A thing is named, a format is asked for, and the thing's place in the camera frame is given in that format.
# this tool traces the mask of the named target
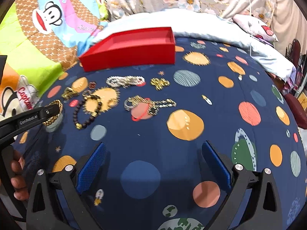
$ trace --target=metal screw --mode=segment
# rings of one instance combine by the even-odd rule
[[[266,172],[268,175],[272,173],[271,170],[270,170],[269,168],[265,168],[265,169],[264,169],[264,172]]]
[[[44,170],[39,170],[39,171],[37,172],[38,175],[42,175],[43,173],[44,173]]]
[[[65,170],[66,171],[72,171],[73,170],[73,165],[67,165],[66,167],[65,167]]]
[[[237,169],[237,170],[242,170],[243,169],[243,166],[241,165],[241,164],[236,164],[235,165],[235,168]]]

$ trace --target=finger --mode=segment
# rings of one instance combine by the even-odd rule
[[[17,150],[14,150],[14,160],[19,161],[20,158],[21,158],[20,152]]]
[[[18,161],[13,160],[11,162],[11,168],[12,168],[13,172],[16,173],[16,174],[21,174],[21,172],[22,172],[21,165]]]
[[[22,188],[26,187],[26,182],[21,175],[17,175],[15,177],[11,178],[11,183],[12,183],[13,187],[16,188],[16,189],[22,189]]]
[[[14,193],[14,197],[18,200],[27,200],[29,199],[29,192],[27,188],[18,189]]]

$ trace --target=blue gripper pad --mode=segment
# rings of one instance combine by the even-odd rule
[[[232,190],[231,175],[222,160],[208,141],[205,141],[201,148],[203,158],[217,180],[219,187],[229,193]]]
[[[105,158],[106,148],[104,143],[101,143],[79,172],[76,186],[79,194],[82,194],[90,188],[90,185],[92,184],[100,166],[104,163]]]

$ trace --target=pillow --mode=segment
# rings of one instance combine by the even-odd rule
[[[262,38],[268,42],[278,42],[277,36],[272,29],[256,17],[236,14],[232,19],[241,29],[249,34],[253,32],[253,36]]]
[[[302,105],[300,104],[300,102],[297,100],[296,97],[294,97],[291,94],[285,95],[284,98],[288,106],[290,107],[290,110],[293,113],[297,126],[306,130],[307,129],[307,115]]]

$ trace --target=blue bedsheet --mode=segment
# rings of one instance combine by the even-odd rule
[[[119,104],[86,129],[77,130],[73,124],[72,106],[76,104],[71,102],[82,100],[79,95],[63,104],[63,123],[56,131],[48,133],[43,126],[36,127],[28,132],[26,141],[23,137],[23,144],[18,136],[15,148],[25,153],[27,181],[30,183],[40,168],[51,171],[60,157],[78,160],[102,141],[107,159],[82,197],[103,229],[202,230],[226,196],[210,167],[199,158],[202,143],[210,140],[233,163],[250,170],[272,170],[286,229],[306,197],[304,149],[286,101],[243,50],[192,38],[176,38],[176,45],[175,65],[90,73],[76,65],[68,70],[42,97],[42,105],[61,99],[64,89],[82,77],[88,83],[96,82],[95,89],[106,87],[110,76],[142,76],[146,85],[120,88]],[[154,77],[165,78],[170,86],[156,90],[150,85]],[[169,98],[177,106],[161,108],[157,115],[138,120],[123,107],[124,101],[135,95]],[[142,110],[134,116],[146,118]],[[78,117],[84,122],[89,115],[80,111]],[[99,189],[104,196],[95,206]],[[247,192],[233,226],[238,224],[248,196]]]

